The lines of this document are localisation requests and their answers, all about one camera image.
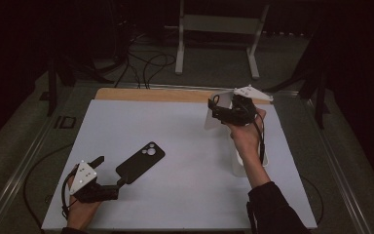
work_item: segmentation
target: black sleeve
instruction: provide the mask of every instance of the black sleeve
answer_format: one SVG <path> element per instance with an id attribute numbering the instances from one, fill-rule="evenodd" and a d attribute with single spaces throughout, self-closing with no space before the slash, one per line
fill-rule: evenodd
<path id="1" fill-rule="evenodd" d="M 256 226 L 253 216 L 257 220 L 257 233 L 310 233 L 273 182 L 253 188 L 248 197 L 247 211 L 252 228 Z"/>
<path id="2" fill-rule="evenodd" d="M 62 231 L 60 234 L 88 234 L 88 233 L 85 231 L 74 229 L 74 228 L 64 227 L 62 228 Z"/>

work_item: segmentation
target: metal frame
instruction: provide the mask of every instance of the metal frame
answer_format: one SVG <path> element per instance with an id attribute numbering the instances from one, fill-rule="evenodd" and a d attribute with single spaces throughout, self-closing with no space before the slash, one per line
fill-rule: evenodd
<path id="1" fill-rule="evenodd" d="M 372 234 L 373 232 L 370 229 L 369 223 L 360 208 L 360 204 L 357 200 L 355 193 L 349 185 L 345 173 L 343 172 L 343 169 L 338 161 L 337 155 L 330 146 L 330 143 L 327 139 L 325 132 L 318 127 L 314 114 L 315 106 L 313 105 L 310 99 L 307 101 L 301 100 L 301 102 L 304 105 L 305 110 L 308 113 L 308 116 L 310 117 L 312 125 L 317 130 L 322 145 L 324 146 L 327 156 L 327 164 L 329 165 L 330 171 L 332 172 L 332 175 L 335 178 L 336 184 L 339 188 L 339 192 L 345 202 L 346 208 L 348 210 L 349 215 L 351 216 L 352 222 L 354 223 L 357 233 Z"/>
<path id="2" fill-rule="evenodd" d="M 183 73 L 185 30 L 230 32 L 254 35 L 253 43 L 247 48 L 246 53 L 248 65 L 250 66 L 251 78 L 255 80 L 259 79 L 260 74 L 256 59 L 254 58 L 254 52 L 256 51 L 268 11 L 269 5 L 266 5 L 259 19 L 188 15 L 184 14 L 184 0 L 180 0 L 179 36 L 175 74 L 181 75 Z"/>

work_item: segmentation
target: white table surface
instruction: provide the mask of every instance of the white table surface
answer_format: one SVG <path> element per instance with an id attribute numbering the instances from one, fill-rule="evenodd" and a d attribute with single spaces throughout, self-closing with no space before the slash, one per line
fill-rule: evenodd
<path id="1" fill-rule="evenodd" d="M 266 150 L 271 179 L 308 228 L 316 228 L 279 117 L 267 110 Z M 104 202 L 90 228 L 107 230 L 237 230 L 250 227 L 245 204 L 250 185 L 233 175 L 225 128 L 205 130 L 206 103 L 93 100 L 67 160 L 43 229 L 66 225 L 60 188 L 81 160 L 105 156 L 96 171 L 101 185 L 115 184 L 118 165 L 149 141 L 166 156 L 131 185 L 117 201 Z"/>

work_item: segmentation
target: wire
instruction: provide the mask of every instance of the wire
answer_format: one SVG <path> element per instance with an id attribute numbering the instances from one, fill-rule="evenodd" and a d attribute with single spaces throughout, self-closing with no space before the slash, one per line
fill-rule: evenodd
<path id="1" fill-rule="evenodd" d="M 41 229 L 41 226 L 42 226 L 42 223 L 41 221 L 39 220 L 38 216 L 32 211 L 32 208 L 30 207 L 29 205 L 29 202 L 27 200 L 27 196 L 26 196 L 26 185 L 28 183 L 28 180 L 29 180 L 29 177 L 30 175 L 32 174 L 32 172 L 35 170 L 35 168 L 40 164 L 42 163 L 45 159 L 49 158 L 50 156 L 53 156 L 54 154 L 66 149 L 66 148 L 69 148 L 73 145 L 73 143 L 70 143 L 70 144 L 67 144 L 65 146 L 62 146 L 61 148 L 53 151 L 53 152 L 50 152 L 48 154 L 46 154 L 44 157 L 42 157 L 40 160 L 38 160 L 38 162 L 36 162 L 32 167 L 31 169 L 29 170 L 28 174 L 26 175 L 25 177 L 25 181 L 23 183 L 23 189 L 22 189 L 22 197 L 23 197 L 23 202 L 24 204 L 26 205 L 26 208 L 28 209 L 29 213 L 31 214 L 32 218 L 34 219 L 35 223 L 38 225 L 38 228 L 40 229 L 41 233 L 42 234 L 45 234 L 45 231 L 43 229 Z"/>
<path id="2" fill-rule="evenodd" d="M 124 69 L 123 73 L 121 73 L 120 77 L 118 78 L 117 82 L 114 85 L 114 88 L 117 88 L 118 83 L 120 83 L 121 79 L 123 79 L 124 75 L 127 72 L 127 69 L 129 69 L 130 61 L 129 61 L 129 56 L 128 55 L 126 55 L 126 62 L 127 62 L 126 68 Z"/>
<path id="3" fill-rule="evenodd" d="M 150 59 L 146 60 L 144 58 L 140 58 L 140 57 L 134 55 L 133 53 L 129 52 L 130 56 L 132 56 L 132 57 L 134 57 L 136 59 L 139 59 L 141 61 L 144 61 L 146 63 L 144 65 L 143 72 L 142 72 L 142 80 L 144 82 L 145 88 L 146 89 L 150 89 L 150 82 L 153 79 L 153 77 L 156 76 L 159 72 L 161 72 L 166 66 L 173 65 L 175 63 L 175 57 L 171 56 L 171 55 L 168 55 L 168 54 L 165 54 L 165 53 L 162 53 L 162 52 L 159 52 L 159 51 L 138 51 L 138 52 L 159 53 L 158 55 L 155 55 L 155 56 L 151 57 Z M 159 57 L 164 57 L 165 58 L 165 62 L 164 63 L 155 63 L 155 62 L 153 62 L 154 59 L 159 58 Z M 172 59 L 171 62 L 168 62 L 168 57 L 170 57 Z M 157 70 L 155 73 L 153 73 L 151 76 L 149 76 L 147 78 L 146 71 L 147 71 L 147 67 L 149 65 L 158 66 L 160 68 L 159 68 L 159 70 Z"/>
<path id="4" fill-rule="evenodd" d="M 317 221 L 317 225 L 319 225 L 321 223 L 321 220 L 323 219 L 323 214 L 324 214 L 324 203 L 323 203 L 323 198 L 321 197 L 321 194 L 320 192 L 318 191 L 318 188 L 310 181 L 308 180 L 307 178 L 305 178 L 304 176 L 300 175 L 299 176 L 303 179 L 305 179 L 308 183 L 311 184 L 311 186 L 315 189 L 315 191 L 317 192 L 318 194 L 318 197 L 320 199 L 320 206 L 321 206 L 321 209 L 320 209 L 320 217 L 318 218 L 318 221 Z"/>
<path id="5" fill-rule="evenodd" d="M 136 71 L 136 68 L 133 65 L 130 65 L 130 68 L 132 70 L 132 73 L 134 73 L 134 80 L 137 83 L 137 88 L 141 89 L 141 82 L 139 81 L 139 76 L 138 76 L 138 73 Z"/>
<path id="6" fill-rule="evenodd" d="M 149 45 L 149 44 L 153 44 L 154 42 L 156 42 L 157 40 L 155 39 L 152 39 L 152 38 L 148 38 L 147 40 L 145 41 L 140 41 L 139 39 L 146 36 L 147 33 L 141 33 L 139 34 L 138 36 L 135 36 L 135 38 L 133 39 L 133 43 L 134 44 L 139 44 L 139 45 Z"/>
<path id="7" fill-rule="evenodd" d="M 65 180 L 63 181 L 63 184 L 62 184 L 62 189 L 61 189 L 61 193 L 60 193 L 60 198 L 61 198 L 61 201 L 62 201 L 62 215 L 68 219 L 68 216 L 69 216 L 69 210 L 68 208 L 70 206 L 67 206 L 66 205 L 66 201 L 65 201 L 65 187 L 66 187 L 66 184 L 68 183 L 68 180 L 73 176 L 72 173 L 68 174 L 68 176 L 65 178 Z"/>
<path id="8" fill-rule="evenodd" d="M 259 112 L 257 112 L 257 109 L 255 109 L 255 111 L 256 111 L 257 116 L 260 116 Z M 260 161 L 263 164 L 263 160 L 264 160 L 264 156 L 265 156 L 265 142 L 264 142 L 264 139 L 265 139 L 265 132 L 266 131 L 264 130 L 264 120 L 261 116 L 260 116 L 260 119 L 262 121 L 262 130 L 259 129 L 259 126 L 256 123 L 256 119 L 253 119 L 253 124 L 256 127 L 256 131 L 257 131 L 257 133 L 259 134 L 259 137 L 260 137 Z"/>

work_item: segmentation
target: floor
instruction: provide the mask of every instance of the floor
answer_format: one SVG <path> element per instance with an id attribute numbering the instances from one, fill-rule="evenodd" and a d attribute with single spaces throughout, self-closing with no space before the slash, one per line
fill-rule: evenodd
<path id="1" fill-rule="evenodd" d="M 164 53 L 167 56 L 158 56 L 150 62 L 171 63 L 176 45 L 171 40 L 163 43 L 139 37 L 131 47 L 131 66 L 120 83 L 99 84 L 81 75 L 75 87 L 58 84 L 59 104 L 52 117 L 47 117 L 48 103 L 39 100 L 47 91 L 47 74 L 37 80 L 35 92 L 0 132 L 0 233 L 39 232 L 23 194 L 38 221 L 42 221 L 97 89 L 113 86 L 227 89 L 249 84 L 257 89 L 269 88 L 291 76 L 309 40 L 264 35 L 256 50 L 261 75 L 257 81 L 250 78 L 245 44 L 232 47 L 197 40 L 187 42 L 183 74 L 175 75 L 174 64 L 162 68 L 146 65 L 139 58 L 148 60 Z M 99 67 L 109 63 L 109 60 L 96 61 Z M 105 78 L 118 81 L 124 71 L 121 66 Z M 329 111 L 324 115 L 325 129 L 320 130 L 311 113 L 315 101 L 297 96 L 300 85 L 274 94 L 274 105 L 318 221 L 318 229 L 312 233 L 374 233 L 374 174 L 366 157 L 331 92 L 326 93 Z M 56 124 L 58 116 L 74 117 L 77 124 L 71 129 L 60 129 Z"/>

